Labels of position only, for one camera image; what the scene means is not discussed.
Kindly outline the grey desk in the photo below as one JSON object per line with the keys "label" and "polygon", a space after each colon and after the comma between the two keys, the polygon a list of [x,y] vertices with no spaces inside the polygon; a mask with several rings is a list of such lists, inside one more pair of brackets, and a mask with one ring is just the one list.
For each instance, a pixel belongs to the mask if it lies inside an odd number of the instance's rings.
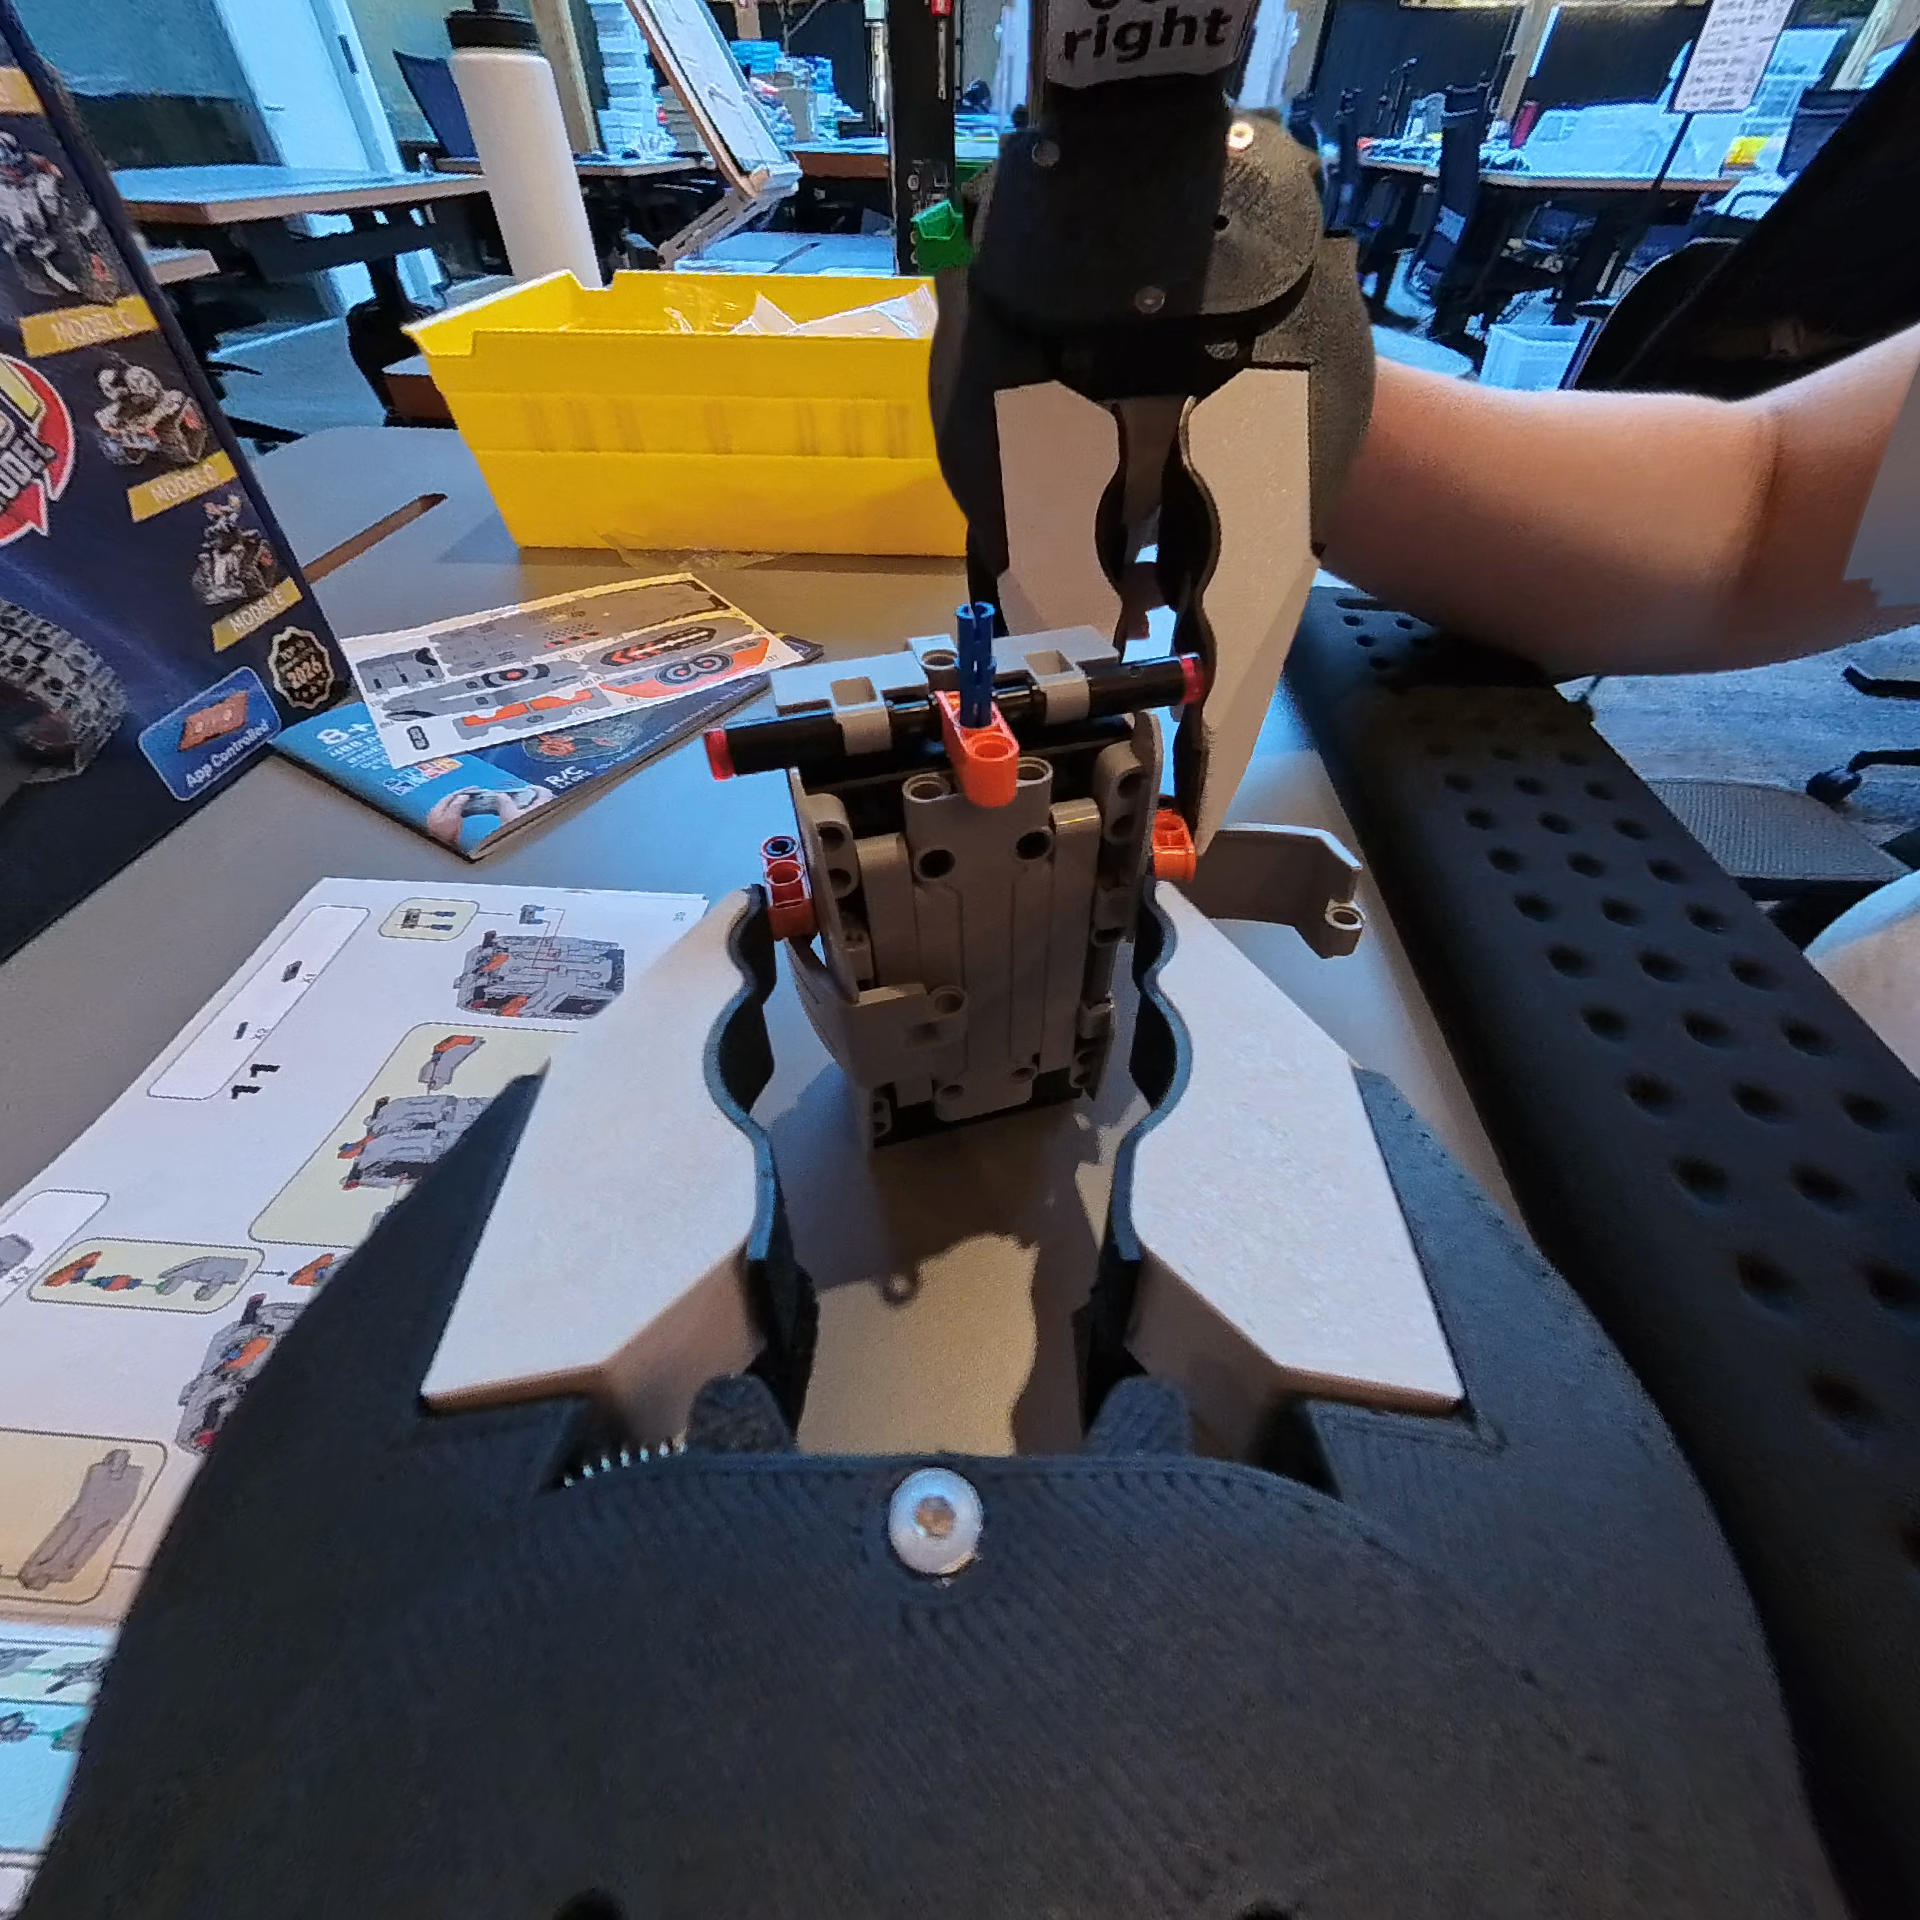
{"label": "grey desk", "polygon": [[[424,626],[536,602],[671,557],[622,561],[587,549],[514,549],[470,450],[446,428],[331,428],[259,467],[283,532],[341,637]],[[739,609],[817,640],[830,657],[948,628],[954,557],[689,557]],[[698,748],[564,805],[479,869],[392,825],[369,803],[273,758],[205,803],[159,848],[3,964],[3,1197],[39,1175],[190,1025],[273,928],[320,877],[411,877],[453,892],[465,875],[536,887],[700,892],[760,875],[760,842],[787,819],[782,782],[713,782]],[[1234,819],[1354,830],[1289,700],[1274,699]],[[1486,1125],[1402,961],[1377,877],[1350,961],[1320,961],[1286,928],[1224,928],[1342,1051],[1393,1080],[1451,1157],[1512,1214]],[[1058,1451],[1075,1438],[1071,1308],[1089,1294],[1123,1121],[1131,980],[1118,982],[1118,1059],[1100,1105],[979,1121],[940,1142],[864,1157],[850,1089],[811,1038],[793,982],[766,1006],[767,1125],[793,1247],[821,1290],[821,1353],[802,1443],[821,1451]],[[172,1446],[181,1385],[249,1294],[288,1294],[269,1266],[227,1308],[3,1308],[3,1372],[29,1359],[29,1322],[56,1353],[52,1388],[3,1382],[3,1426],[162,1443],[142,1519],[195,1454]]]}

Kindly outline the clear plastic bag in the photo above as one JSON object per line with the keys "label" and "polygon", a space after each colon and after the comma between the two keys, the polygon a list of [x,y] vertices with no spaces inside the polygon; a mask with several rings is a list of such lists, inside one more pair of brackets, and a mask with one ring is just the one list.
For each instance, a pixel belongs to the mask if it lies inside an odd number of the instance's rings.
{"label": "clear plastic bag", "polygon": [[667,276],[665,329],[766,338],[930,338],[927,276]]}

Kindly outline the blue manual booklet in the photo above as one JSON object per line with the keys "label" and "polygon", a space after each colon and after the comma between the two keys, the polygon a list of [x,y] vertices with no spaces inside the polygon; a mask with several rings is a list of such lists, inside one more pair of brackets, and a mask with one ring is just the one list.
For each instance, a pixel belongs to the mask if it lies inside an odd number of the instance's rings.
{"label": "blue manual booklet", "polygon": [[470,756],[434,756],[422,766],[392,766],[361,700],[331,705],[317,721],[288,726],[279,756],[323,779],[331,786],[375,805],[382,816],[439,842],[465,859],[501,848],[536,816],[597,793],[602,782],[667,756],[700,737],[739,700],[700,700],[683,714],[613,714],[602,726],[546,731]]}

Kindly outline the grey brick robot assembly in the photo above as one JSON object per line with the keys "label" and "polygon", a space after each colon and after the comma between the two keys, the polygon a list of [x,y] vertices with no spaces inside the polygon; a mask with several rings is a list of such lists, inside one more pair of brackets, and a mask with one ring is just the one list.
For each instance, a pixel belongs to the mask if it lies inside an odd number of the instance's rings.
{"label": "grey brick robot assembly", "polygon": [[708,731],[716,779],[787,779],[767,928],[867,1148],[1100,1089],[1153,877],[1153,712],[1205,684],[1193,654],[991,637],[970,602],[954,637],[778,668],[767,714]]}

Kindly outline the tilted wooden board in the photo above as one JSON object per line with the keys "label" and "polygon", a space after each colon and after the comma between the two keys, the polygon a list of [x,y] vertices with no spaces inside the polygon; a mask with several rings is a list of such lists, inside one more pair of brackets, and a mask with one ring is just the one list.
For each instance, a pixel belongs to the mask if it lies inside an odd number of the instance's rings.
{"label": "tilted wooden board", "polygon": [[625,7],[726,186],[716,203],[659,241],[659,265],[679,265],[787,201],[802,167],[754,111],[749,80],[700,0],[632,0]]}

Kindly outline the grey background table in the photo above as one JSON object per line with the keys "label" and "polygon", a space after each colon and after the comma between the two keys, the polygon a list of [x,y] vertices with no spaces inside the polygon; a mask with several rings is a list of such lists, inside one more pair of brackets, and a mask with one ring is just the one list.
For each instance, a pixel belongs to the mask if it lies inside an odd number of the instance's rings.
{"label": "grey background table", "polygon": [[233,231],[290,213],[417,208],[458,194],[488,194],[471,170],[308,170],[308,167],[116,167],[120,201],[138,226]]}

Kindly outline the black perforated plastic panel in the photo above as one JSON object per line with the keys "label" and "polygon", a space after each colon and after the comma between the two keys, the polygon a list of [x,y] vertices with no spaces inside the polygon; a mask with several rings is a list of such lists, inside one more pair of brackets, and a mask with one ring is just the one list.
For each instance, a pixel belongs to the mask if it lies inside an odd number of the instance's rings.
{"label": "black perforated plastic panel", "polygon": [[1320,586],[1286,684],[1524,1222],[1715,1497],[1845,1888],[1914,1914],[1914,1074],[1524,665]]}

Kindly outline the open instruction booklet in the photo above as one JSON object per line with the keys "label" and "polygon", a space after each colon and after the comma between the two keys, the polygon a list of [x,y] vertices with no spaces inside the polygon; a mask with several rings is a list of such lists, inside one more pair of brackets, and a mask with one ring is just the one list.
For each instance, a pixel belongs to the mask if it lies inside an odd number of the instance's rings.
{"label": "open instruction booklet", "polygon": [[323,877],[3,1201],[3,1914],[110,1631],[296,1312],[492,1093],[700,910],[698,892]]}

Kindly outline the grey mesh office chair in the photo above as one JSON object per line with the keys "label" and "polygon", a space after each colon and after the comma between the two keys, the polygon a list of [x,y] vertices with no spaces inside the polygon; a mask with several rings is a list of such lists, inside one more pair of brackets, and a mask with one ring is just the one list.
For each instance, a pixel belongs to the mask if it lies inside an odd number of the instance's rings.
{"label": "grey mesh office chair", "polygon": [[1906,877],[1898,853],[1799,786],[1654,779],[1648,793],[1660,799],[1756,902],[1808,897],[1819,906],[1850,906]]}

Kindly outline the person's right forearm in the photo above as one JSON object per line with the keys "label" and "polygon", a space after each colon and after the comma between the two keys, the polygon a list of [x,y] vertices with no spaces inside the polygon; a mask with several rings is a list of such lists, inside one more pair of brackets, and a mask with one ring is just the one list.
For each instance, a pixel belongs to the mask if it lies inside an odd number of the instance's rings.
{"label": "person's right forearm", "polygon": [[1850,549],[1914,379],[1900,329],[1765,394],[1499,393],[1382,364],[1322,570],[1574,675],[1710,675],[1911,626]]}

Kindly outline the grey curved panel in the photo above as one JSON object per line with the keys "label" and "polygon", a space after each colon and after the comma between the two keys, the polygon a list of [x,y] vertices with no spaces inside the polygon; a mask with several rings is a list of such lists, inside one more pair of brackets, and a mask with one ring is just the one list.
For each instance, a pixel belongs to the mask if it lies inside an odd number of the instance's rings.
{"label": "grey curved panel", "polygon": [[1213,920],[1295,928],[1332,961],[1364,930],[1354,884],[1363,859],[1320,825],[1216,825],[1186,892]]}

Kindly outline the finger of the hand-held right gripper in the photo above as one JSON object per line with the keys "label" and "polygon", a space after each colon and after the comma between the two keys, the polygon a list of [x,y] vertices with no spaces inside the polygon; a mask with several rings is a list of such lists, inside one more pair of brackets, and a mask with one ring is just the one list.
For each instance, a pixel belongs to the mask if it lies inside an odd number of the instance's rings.
{"label": "finger of the hand-held right gripper", "polygon": [[1197,557],[1175,651],[1208,668],[1175,737],[1175,803],[1193,842],[1213,842],[1252,766],[1298,628],[1309,549],[1309,373],[1247,369],[1186,400],[1175,478],[1197,511]]}
{"label": "finger of the hand-held right gripper", "polygon": [[1007,561],[996,609],[1014,637],[1089,626],[1123,646],[1145,637],[1145,609],[1123,602],[1123,557],[1104,557],[1100,524],[1128,521],[1128,428],[1138,400],[1089,400],[1065,383],[1007,385],[996,409],[996,485]]}

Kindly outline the yellow plastic bin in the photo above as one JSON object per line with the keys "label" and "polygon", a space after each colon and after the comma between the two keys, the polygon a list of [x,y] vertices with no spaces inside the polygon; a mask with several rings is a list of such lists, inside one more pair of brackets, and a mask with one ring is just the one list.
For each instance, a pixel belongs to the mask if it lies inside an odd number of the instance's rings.
{"label": "yellow plastic bin", "polygon": [[930,338],[679,336],[667,276],[554,272],[411,324],[514,543],[965,552]]}

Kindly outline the blue robot kit box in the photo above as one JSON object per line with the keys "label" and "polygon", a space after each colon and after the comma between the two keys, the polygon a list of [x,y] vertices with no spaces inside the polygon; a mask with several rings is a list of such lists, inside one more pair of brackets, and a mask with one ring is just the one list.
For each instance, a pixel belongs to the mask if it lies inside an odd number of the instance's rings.
{"label": "blue robot kit box", "polygon": [[0,7],[0,949],[350,665],[64,84]]}

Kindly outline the white water bottle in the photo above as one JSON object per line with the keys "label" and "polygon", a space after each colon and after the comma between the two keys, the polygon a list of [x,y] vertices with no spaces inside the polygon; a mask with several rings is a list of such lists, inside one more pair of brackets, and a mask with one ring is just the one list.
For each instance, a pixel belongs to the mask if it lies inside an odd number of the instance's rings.
{"label": "white water bottle", "polygon": [[483,183],[520,283],[573,272],[602,289],[602,263],[564,130],[554,72],[523,13],[479,0],[446,18]]}

